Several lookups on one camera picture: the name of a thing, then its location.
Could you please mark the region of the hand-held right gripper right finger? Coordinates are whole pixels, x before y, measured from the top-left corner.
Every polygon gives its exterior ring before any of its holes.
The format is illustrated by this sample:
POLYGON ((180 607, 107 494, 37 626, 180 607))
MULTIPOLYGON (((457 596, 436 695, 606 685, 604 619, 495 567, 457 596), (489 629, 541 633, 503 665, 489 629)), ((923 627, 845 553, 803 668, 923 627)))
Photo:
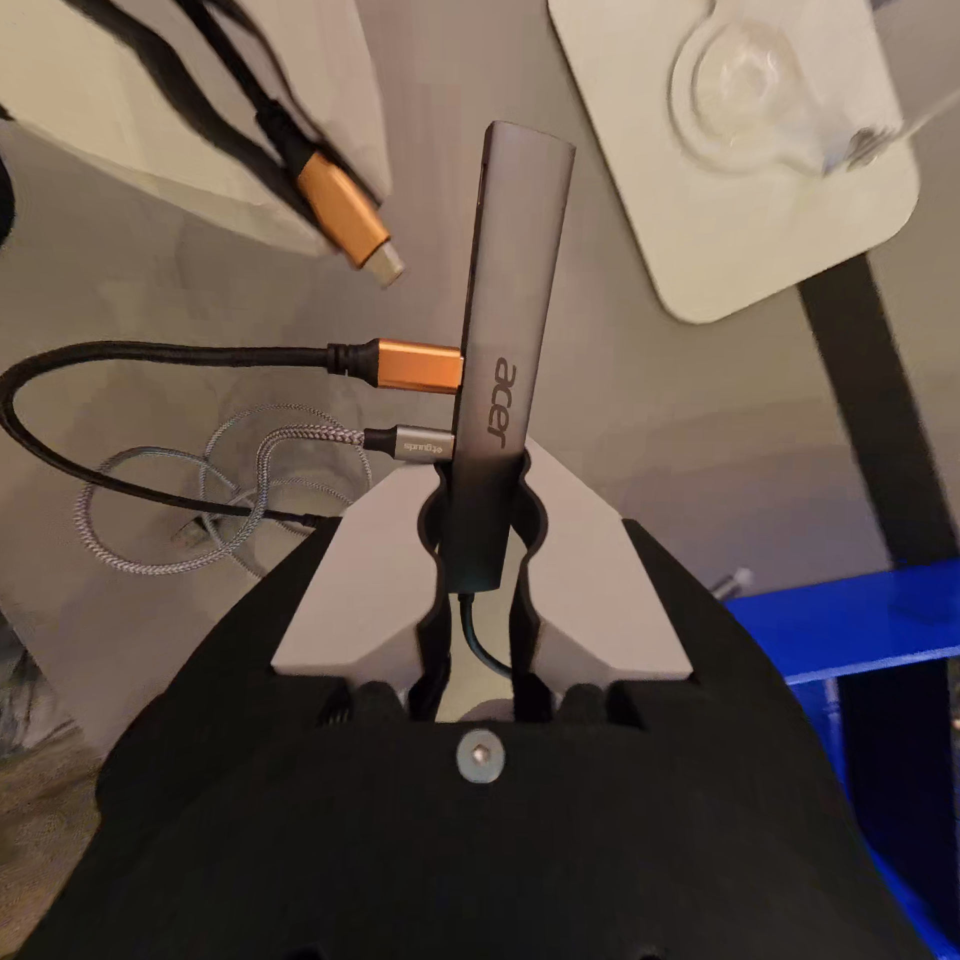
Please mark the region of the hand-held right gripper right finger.
POLYGON ((528 447, 512 528, 522 540, 510 607, 515 691, 685 681, 690 659, 624 518, 541 447, 528 447))

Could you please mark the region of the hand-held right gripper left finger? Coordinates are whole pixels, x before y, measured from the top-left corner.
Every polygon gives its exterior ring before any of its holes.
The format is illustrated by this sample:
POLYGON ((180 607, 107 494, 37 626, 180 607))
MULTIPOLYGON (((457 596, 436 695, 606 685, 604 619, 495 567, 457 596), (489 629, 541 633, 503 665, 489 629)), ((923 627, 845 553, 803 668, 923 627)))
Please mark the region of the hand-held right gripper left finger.
POLYGON ((369 682, 431 706, 449 678, 437 554, 445 478, 403 464, 348 507, 271 660, 276 674, 369 682))

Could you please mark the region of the grey usb hub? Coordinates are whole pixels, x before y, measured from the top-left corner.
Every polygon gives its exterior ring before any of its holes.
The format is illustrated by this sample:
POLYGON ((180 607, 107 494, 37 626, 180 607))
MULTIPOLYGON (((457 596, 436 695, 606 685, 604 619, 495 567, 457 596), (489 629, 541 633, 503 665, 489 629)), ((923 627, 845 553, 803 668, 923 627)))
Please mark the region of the grey usb hub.
POLYGON ((526 126, 486 128, 439 557, 467 646, 508 680, 517 669, 480 643, 474 598, 500 586, 574 155, 570 143, 526 126))

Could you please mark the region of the blue plastic bin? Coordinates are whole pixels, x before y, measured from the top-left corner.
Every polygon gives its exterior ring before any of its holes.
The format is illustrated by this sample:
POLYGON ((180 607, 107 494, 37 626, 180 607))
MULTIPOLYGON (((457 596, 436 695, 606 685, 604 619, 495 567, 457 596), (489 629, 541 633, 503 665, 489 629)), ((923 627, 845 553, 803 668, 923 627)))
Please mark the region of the blue plastic bin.
POLYGON ((728 602, 786 680, 882 877, 958 958, 958 559, 728 602))

